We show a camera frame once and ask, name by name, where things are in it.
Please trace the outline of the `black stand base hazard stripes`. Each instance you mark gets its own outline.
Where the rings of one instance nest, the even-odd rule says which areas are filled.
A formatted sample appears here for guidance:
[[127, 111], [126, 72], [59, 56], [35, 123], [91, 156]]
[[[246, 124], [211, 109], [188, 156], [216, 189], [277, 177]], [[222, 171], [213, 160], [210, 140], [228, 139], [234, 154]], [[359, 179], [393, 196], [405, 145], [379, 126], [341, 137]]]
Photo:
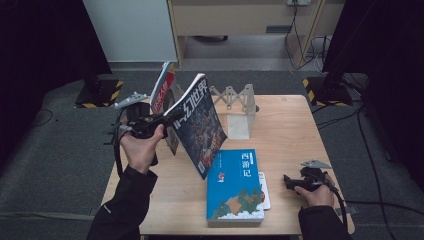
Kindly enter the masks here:
[[117, 79], [85, 83], [77, 99], [76, 108], [110, 107], [115, 103], [123, 82]]
[[344, 86], [332, 84], [325, 77], [308, 77], [302, 83], [313, 106], [350, 106], [353, 103]]

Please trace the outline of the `portrait cover magazine red banner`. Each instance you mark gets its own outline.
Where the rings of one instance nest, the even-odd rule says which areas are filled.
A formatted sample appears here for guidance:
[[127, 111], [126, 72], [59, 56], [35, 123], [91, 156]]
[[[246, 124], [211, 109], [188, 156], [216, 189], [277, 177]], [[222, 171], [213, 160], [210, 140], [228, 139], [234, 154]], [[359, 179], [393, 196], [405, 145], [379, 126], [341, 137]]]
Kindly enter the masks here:
[[164, 113], [181, 97], [173, 62], [165, 62], [150, 97], [154, 114]]

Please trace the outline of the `white cabinet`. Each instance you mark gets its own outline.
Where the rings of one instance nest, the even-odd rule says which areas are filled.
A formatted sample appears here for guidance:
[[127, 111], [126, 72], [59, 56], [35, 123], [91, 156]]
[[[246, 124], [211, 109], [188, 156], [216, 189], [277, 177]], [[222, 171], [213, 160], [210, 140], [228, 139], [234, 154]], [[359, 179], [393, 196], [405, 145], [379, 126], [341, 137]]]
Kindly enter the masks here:
[[83, 0], [109, 62], [176, 61], [168, 0]]

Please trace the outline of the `thick blue book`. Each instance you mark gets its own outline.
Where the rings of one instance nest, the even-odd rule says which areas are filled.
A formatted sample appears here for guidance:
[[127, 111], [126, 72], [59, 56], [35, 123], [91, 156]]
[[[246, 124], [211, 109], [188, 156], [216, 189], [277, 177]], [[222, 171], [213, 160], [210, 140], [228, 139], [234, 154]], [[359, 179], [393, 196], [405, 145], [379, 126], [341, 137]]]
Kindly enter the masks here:
[[254, 149], [220, 150], [207, 176], [209, 223], [260, 223], [265, 218]]

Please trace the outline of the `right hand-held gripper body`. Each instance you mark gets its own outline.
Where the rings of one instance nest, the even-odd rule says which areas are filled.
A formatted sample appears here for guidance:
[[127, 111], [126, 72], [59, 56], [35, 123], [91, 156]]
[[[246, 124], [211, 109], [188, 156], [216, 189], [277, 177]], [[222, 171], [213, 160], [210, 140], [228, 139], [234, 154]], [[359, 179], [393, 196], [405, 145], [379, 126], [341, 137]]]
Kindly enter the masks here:
[[323, 169], [331, 169], [331, 165], [319, 160], [310, 160], [302, 162], [301, 166], [300, 174], [302, 180], [299, 183], [300, 187], [308, 191], [315, 191], [321, 185], [332, 187], [330, 181], [326, 179], [327, 172], [323, 172]]

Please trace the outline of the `person's left hand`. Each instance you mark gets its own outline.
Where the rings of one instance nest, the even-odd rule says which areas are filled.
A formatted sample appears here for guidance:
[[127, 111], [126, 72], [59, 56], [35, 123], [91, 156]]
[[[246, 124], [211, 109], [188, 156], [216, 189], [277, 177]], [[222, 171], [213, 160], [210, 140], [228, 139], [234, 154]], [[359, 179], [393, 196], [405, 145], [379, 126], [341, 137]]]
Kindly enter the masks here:
[[130, 133], [122, 132], [120, 145], [128, 160], [128, 165], [142, 173], [147, 174], [155, 156], [158, 142], [164, 137], [164, 126], [158, 125], [154, 135], [148, 139], [137, 139]]

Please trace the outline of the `white caterpillar picture book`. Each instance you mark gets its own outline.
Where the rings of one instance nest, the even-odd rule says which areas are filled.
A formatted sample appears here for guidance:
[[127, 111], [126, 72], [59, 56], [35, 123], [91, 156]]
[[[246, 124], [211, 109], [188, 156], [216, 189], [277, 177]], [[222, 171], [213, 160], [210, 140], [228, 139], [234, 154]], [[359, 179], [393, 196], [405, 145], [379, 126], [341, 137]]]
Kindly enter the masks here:
[[262, 193], [262, 205], [264, 210], [269, 210], [271, 208], [270, 197], [268, 192], [268, 186], [266, 182], [266, 176], [264, 172], [259, 172], [259, 181]]

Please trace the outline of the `dark illustrated cover magazine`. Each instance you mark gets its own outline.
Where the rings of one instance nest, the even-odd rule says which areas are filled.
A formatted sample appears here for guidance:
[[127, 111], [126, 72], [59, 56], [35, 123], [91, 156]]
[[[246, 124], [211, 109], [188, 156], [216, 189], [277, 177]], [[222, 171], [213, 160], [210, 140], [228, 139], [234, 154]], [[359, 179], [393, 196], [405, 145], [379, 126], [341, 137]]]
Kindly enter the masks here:
[[219, 149], [227, 139], [204, 73], [196, 75], [182, 97], [167, 111], [179, 142], [194, 167], [205, 179]]

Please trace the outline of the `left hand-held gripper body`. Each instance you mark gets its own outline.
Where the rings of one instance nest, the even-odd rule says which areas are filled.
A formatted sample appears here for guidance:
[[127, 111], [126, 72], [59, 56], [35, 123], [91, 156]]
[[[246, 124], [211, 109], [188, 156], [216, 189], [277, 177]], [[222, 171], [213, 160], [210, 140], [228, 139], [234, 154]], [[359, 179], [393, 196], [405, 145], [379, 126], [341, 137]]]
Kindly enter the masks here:
[[121, 112], [126, 111], [127, 123], [118, 122], [116, 128], [128, 131], [138, 139], [148, 139], [154, 135], [158, 125], [166, 125], [166, 118], [162, 114], [151, 114], [150, 104], [145, 100], [146, 94], [134, 92], [121, 102], [115, 103], [114, 108]]

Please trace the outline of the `person's right hand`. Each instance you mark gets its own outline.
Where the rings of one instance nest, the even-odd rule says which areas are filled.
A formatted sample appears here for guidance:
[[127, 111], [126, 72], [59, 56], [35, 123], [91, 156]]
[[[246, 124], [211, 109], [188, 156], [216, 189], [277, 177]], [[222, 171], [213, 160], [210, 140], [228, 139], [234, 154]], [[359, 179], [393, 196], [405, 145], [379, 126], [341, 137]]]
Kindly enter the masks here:
[[310, 207], [315, 206], [334, 206], [334, 193], [326, 185], [321, 185], [318, 189], [313, 192], [310, 192], [300, 186], [296, 186], [294, 190], [303, 196]]

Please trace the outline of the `grey metal expandable book rack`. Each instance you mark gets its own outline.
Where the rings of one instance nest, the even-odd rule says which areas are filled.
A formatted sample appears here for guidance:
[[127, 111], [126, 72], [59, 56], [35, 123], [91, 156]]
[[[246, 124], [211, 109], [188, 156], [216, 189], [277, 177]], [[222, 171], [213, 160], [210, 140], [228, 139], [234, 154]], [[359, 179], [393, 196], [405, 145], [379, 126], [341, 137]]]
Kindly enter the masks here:
[[223, 92], [215, 87], [209, 87], [209, 90], [227, 138], [248, 140], [251, 125], [258, 112], [253, 85], [247, 84], [239, 93], [231, 86], [226, 87]]

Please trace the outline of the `light wooden cabinet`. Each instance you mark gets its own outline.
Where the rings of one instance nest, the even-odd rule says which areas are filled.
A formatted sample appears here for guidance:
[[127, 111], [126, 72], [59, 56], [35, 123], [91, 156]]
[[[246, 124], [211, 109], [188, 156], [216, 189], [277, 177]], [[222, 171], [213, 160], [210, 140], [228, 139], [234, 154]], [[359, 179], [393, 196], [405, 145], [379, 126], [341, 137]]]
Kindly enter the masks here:
[[283, 34], [299, 67], [315, 37], [334, 33], [345, 1], [287, 6], [287, 0], [168, 0], [177, 59], [183, 61], [189, 36]]

